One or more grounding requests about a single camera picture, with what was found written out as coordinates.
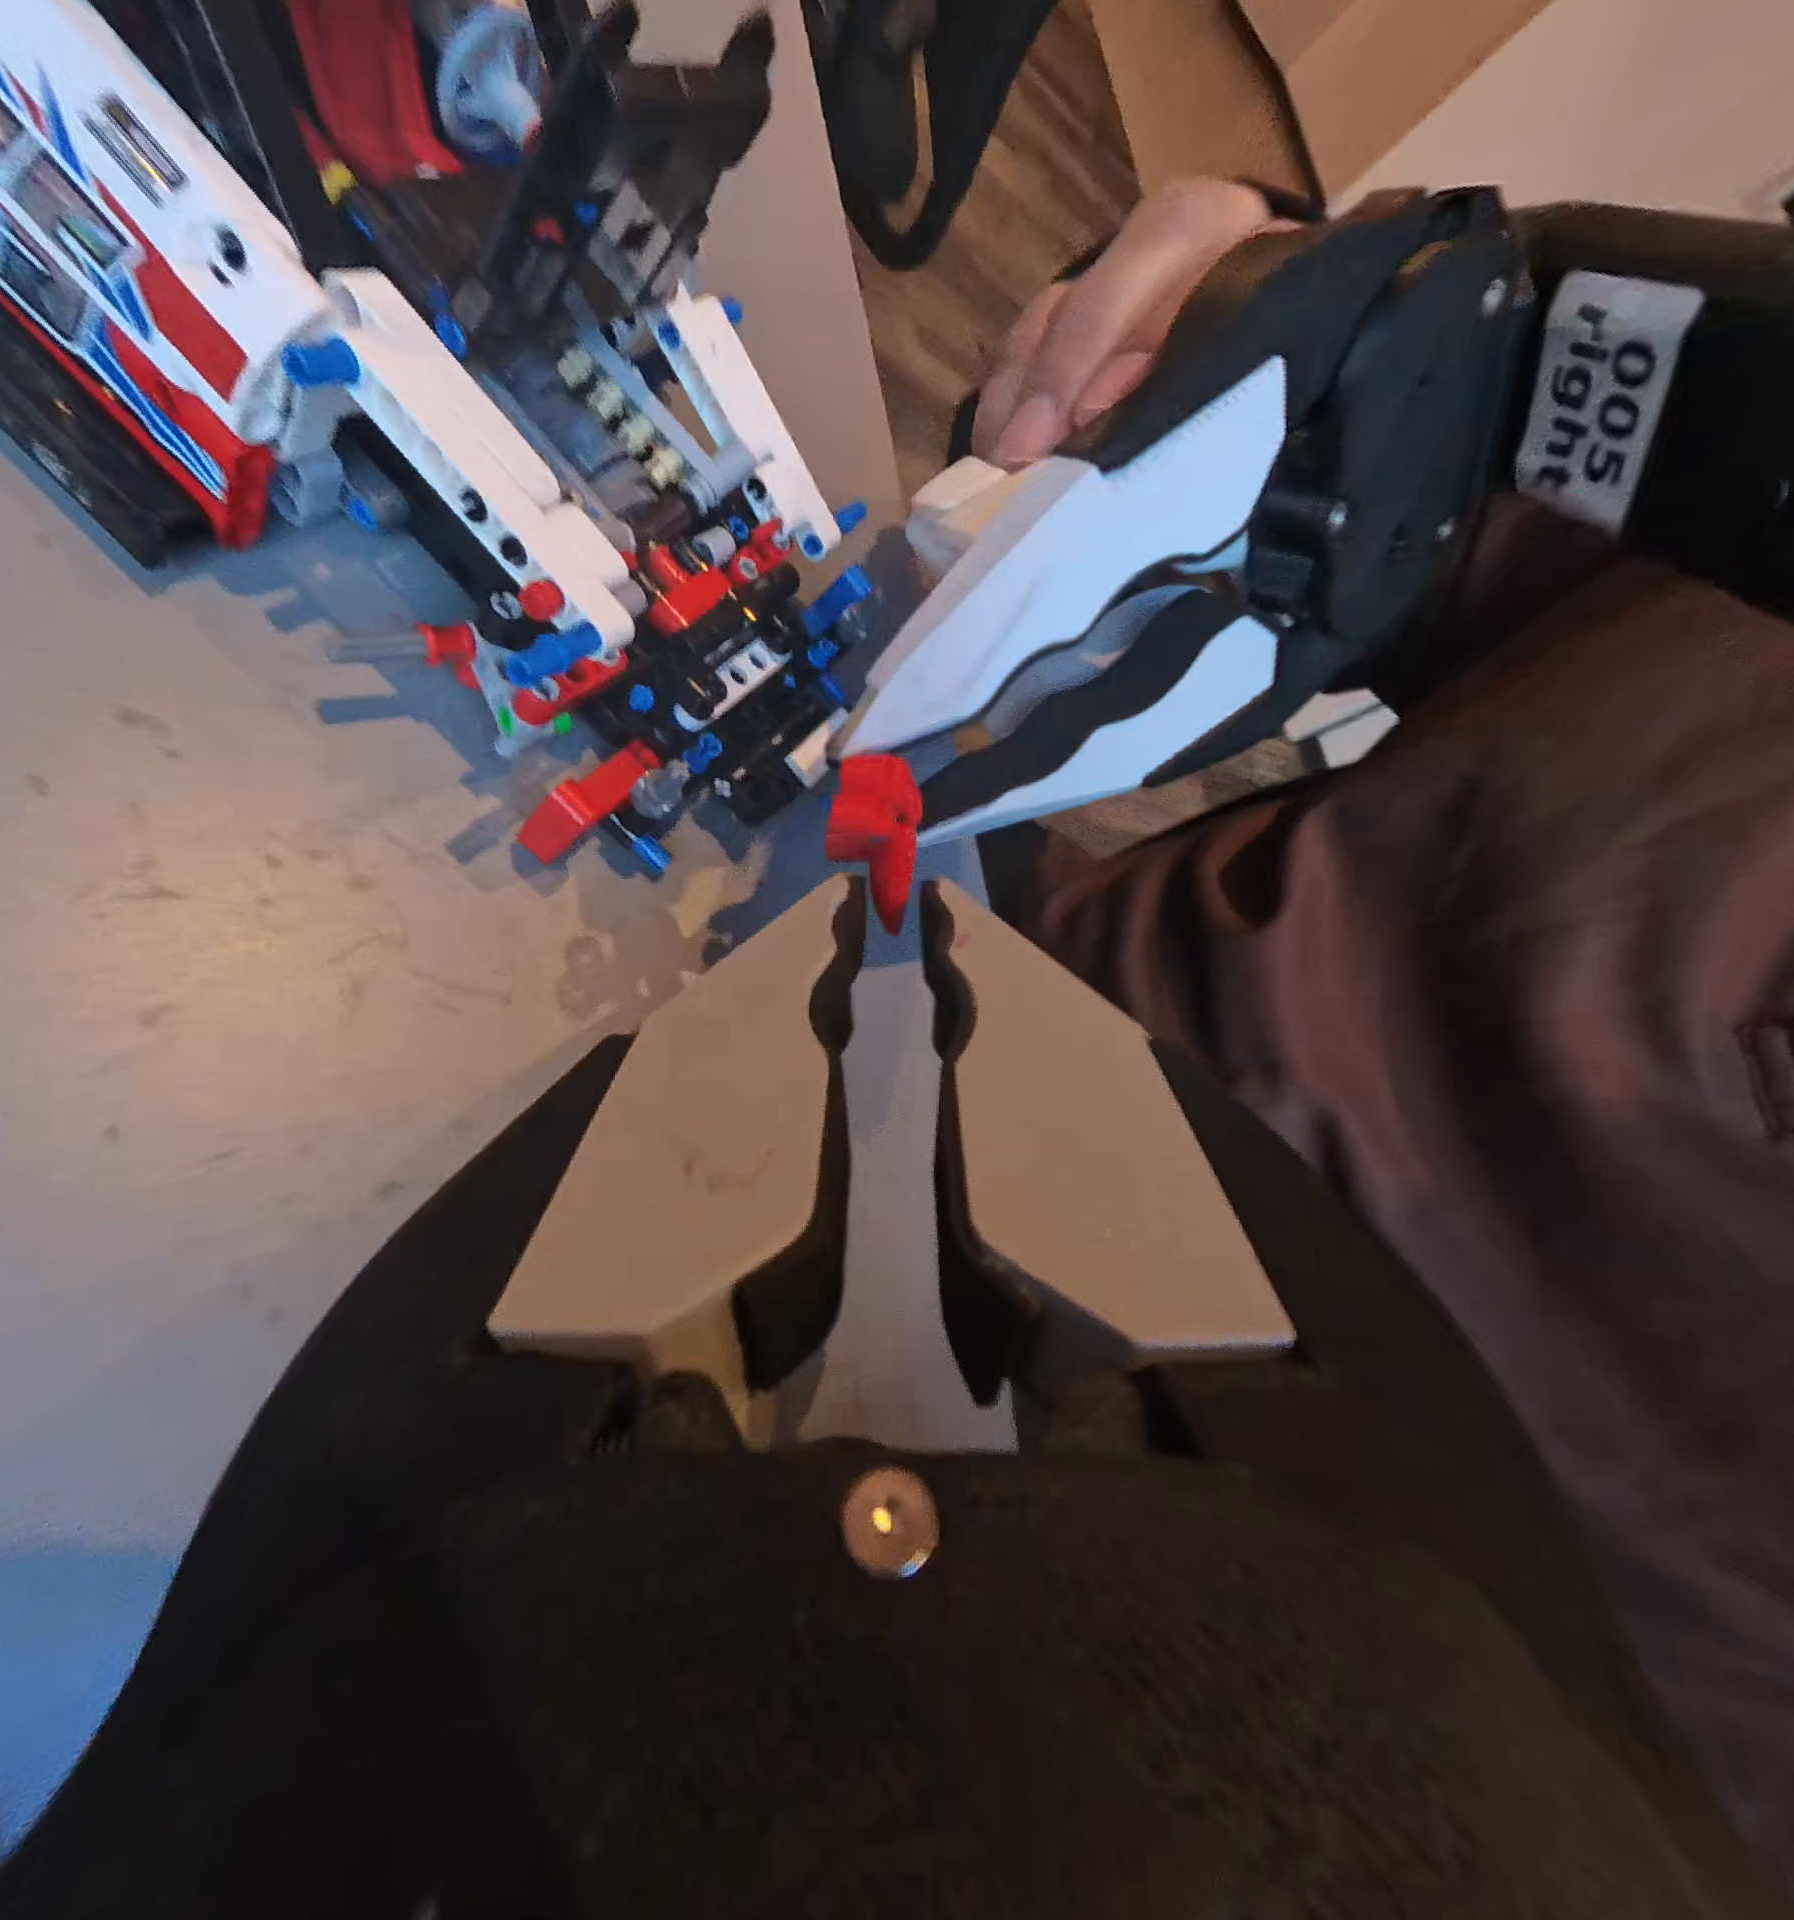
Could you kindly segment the toy brick race car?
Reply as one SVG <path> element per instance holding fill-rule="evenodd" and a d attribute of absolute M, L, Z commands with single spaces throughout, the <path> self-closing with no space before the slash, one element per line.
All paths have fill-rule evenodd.
<path fill-rule="evenodd" d="M 0 430 L 138 564 L 274 520 L 418 541 L 416 650 L 592 772 L 518 829 L 670 868 L 832 772 L 865 516 L 692 284 L 775 22 L 644 62 L 634 3 L 0 1 Z"/>

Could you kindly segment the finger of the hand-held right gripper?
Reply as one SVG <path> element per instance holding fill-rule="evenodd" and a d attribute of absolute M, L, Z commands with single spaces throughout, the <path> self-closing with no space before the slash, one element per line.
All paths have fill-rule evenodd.
<path fill-rule="evenodd" d="M 1157 564 L 1246 534 L 1289 435 L 1289 368 L 1270 355 L 1120 465 L 1051 453 L 873 663 L 837 754 L 890 755 L 977 720 L 1034 660 L 1066 650 Z"/>
<path fill-rule="evenodd" d="M 1239 605 L 1165 605 L 1088 681 L 923 784 L 923 848 L 1135 791 L 1267 695 L 1279 636 Z"/>

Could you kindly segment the person's brown shirt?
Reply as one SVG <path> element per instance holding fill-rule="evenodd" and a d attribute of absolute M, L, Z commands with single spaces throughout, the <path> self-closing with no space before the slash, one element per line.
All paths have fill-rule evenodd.
<path fill-rule="evenodd" d="M 1794 1895 L 1794 623 L 1507 496 L 1427 626 L 1362 760 L 991 898 L 1437 1291 Z"/>

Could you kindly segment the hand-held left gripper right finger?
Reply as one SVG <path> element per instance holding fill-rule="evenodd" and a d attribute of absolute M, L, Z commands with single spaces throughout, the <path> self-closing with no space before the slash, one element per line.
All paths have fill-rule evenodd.
<path fill-rule="evenodd" d="M 919 906 L 938 1305 L 970 1398 L 1294 1351 L 1147 1032 L 967 888 Z"/>

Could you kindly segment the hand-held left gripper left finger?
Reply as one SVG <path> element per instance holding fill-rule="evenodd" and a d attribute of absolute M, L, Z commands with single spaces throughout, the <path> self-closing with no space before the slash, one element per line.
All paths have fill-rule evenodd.
<path fill-rule="evenodd" d="M 830 875 L 652 1013 L 488 1332 L 766 1403 L 837 1323 L 852 1187 L 845 1054 L 867 889 Z"/>

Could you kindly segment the grey desk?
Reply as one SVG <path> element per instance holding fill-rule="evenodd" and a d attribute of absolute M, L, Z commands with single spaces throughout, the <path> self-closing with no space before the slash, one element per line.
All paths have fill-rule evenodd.
<path fill-rule="evenodd" d="M 633 55 L 775 24 L 773 105 L 692 288 L 827 503 L 806 572 L 890 626 L 896 468 L 816 73 L 814 3 L 634 3 Z M 504 755 L 421 651 L 470 597 L 336 516 L 138 564 L 0 430 L 0 1864 L 87 1755 L 183 1552 L 315 1319 L 431 1187 L 591 1044 L 692 984 L 818 865 L 832 772 L 719 801 L 647 870 L 521 827 L 601 765 Z"/>

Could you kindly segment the brown cardboard box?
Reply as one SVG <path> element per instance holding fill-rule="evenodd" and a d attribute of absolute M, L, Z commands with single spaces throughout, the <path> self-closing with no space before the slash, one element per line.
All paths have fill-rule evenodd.
<path fill-rule="evenodd" d="M 1362 180 L 1543 1 L 1090 1 L 1139 187 L 1246 180 L 1320 204 Z"/>

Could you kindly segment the red brick connector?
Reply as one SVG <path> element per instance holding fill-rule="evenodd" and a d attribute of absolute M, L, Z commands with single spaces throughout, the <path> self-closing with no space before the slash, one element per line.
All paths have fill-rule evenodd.
<path fill-rule="evenodd" d="M 925 825 L 925 794 L 911 760 L 899 754 L 857 754 L 837 767 L 837 790 L 824 827 L 835 864 L 899 870 L 915 864 Z"/>

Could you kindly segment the person's right hand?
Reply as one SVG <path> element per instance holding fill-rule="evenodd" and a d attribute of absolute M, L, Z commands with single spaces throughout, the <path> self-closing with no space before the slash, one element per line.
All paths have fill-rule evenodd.
<path fill-rule="evenodd" d="M 980 387 L 972 453 L 999 468 L 1052 453 L 1144 383 L 1228 251 L 1292 228 L 1239 180 L 1180 178 L 1147 194 L 1094 262 L 1024 308 Z"/>

